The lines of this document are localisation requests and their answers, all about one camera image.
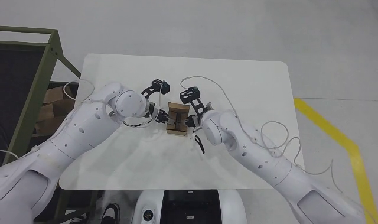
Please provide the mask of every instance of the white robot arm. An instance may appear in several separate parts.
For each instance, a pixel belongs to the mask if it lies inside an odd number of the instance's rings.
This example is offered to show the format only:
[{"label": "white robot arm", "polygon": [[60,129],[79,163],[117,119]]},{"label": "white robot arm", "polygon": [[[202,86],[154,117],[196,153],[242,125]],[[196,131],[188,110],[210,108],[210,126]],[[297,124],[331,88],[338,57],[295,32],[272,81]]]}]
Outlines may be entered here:
[{"label": "white robot arm", "polygon": [[276,189],[300,223],[364,222],[360,206],[347,202],[342,195],[314,180],[285,156],[280,156],[280,150],[259,146],[276,147],[266,136],[262,141],[262,134],[256,128],[241,124],[233,111],[217,112],[209,104],[204,107],[199,97],[196,87],[180,94],[182,102],[191,103],[197,114],[187,119],[187,125],[201,125],[211,144],[224,144],[236,161]]},{"label": "white robot arm", "polygon": [[[2,166],[0,223],[32,223],[51,200],[62,172],[76,158],[106,140],[125,118],[159,112],[147,98],[120,83],[110,83],[72,110],[48,141]],[[113,114],[106,112],[107,106]]]}]

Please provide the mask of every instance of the table top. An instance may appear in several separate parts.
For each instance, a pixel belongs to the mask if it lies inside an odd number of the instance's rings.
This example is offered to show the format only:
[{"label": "table top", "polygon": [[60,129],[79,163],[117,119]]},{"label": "table top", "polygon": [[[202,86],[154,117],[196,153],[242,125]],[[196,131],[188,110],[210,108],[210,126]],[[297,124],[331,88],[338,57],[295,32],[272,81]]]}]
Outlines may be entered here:
[{"label": "table top", "polygon": [[[82,79],[92,82],[96,90],[117,81],[136,92],[155,79],[165,79],[171,90],[162,95],[161,102],[168,111],[168,102],[181,103],[181,79],[194,75],[219,83],[244,123],[261,128],[266,121],[279,121],[287,126],[290,137],[299,136],[288,67],[282,62],[89,54]],[[204,104],[211,102],[218,111],[230,109],[214,83],[199,78],[183,83],[194,85]],[[80,83],[77,98],[85,98],[90,91],[88,83]],[[153,94],[150,101],[157,103],[158,96]],[[275,124],[264,127],[264,133],[277,145],[286,137],[285,129]],[[228,155],[224,145],[213,146],[201,131],[197,134],[205,154],[191,139],[191,132],[182,137],[167,134],[164,124],[145,129],[121,126],[73,162],[60,177],[60,186],[98,190],[271,188]],[[285,156],[292,161],[297,151],[298,143],[293,141]],[[303,166],[302,153],[297,163]]]}]

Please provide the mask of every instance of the gray floor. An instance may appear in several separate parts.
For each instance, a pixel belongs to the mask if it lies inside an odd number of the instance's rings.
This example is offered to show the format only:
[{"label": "gray floor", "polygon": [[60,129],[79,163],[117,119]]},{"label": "gray floor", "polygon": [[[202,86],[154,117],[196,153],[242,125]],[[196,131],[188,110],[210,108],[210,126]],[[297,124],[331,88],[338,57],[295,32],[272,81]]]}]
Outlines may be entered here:
[{"label": "gray floor", "polygon": [[[294,96],[360,146],[378,203],[378,0],[0,0],[0,10],[0,25],[57,28],[79,69],[88,53],[285,62]],[[53,79],[75,78],[59,65]],[[307,169],[333,158],[337,183],[358,200],[346,151],[297,118]],[[331,186],[329,174],[319,179]],[[295,223],[274,190],[242,192],[250,223]]]}]

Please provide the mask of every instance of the brown box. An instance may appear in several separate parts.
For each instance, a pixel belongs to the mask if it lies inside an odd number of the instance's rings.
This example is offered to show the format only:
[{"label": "brown box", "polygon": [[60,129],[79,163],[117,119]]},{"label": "brown box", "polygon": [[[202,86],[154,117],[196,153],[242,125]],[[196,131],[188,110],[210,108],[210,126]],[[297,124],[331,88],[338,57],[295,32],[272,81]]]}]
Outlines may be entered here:
[{"label": "brown box", "polygon": [[74,107],[75,101],[63,99],[41,107],[37,122],[59,116],[66,116]]},{"label": "brown box", "polygon": [[185,120],[188,118],[190,106],[168,102],[168,115],[175,120],[175,124],[167,124],[167,133],[173,135],[183,135],[188,133],[188,127]]},{"label": "brown box", "polygon": [[33,136],[52,135],[59,128],[66,116],[59,116],[35,123],[36,134]]},{"label": "brown box", "polygon": [[[72,97],[72,93],[69,87],[66,87],[66,93]],[[54,89],[48,89],[43,99],[43,103],[51,103],[67,99],[67,95],[63,92],[63,87],[55,87]]]}]

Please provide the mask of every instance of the yellow line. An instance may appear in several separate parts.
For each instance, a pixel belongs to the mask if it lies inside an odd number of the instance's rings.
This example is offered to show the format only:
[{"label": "yellow line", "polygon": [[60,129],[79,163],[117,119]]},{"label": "yellow line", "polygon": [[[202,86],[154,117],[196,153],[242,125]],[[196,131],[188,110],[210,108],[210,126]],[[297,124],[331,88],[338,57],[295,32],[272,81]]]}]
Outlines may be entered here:
[{"label": "yellow line", "polygon": [[[353,169],[354,178],[356,180],[357,189],[360,194],[362,206],[370,212],[370,214],[378,220],[378,214],[374,203],[373,193],[369,185],[364,162],[360,153],[359,146],[350,138],[339,131],[334,125],[329,123],[322,115],[313,110],[307,103],[300,98],[294,99],[295,108],[302,112],[314,124],[320,127],[332,139],[338,142],[343,148],[348,151],[350,163]],[[370,215],[365,212],[366,223],[374,223]]]}]

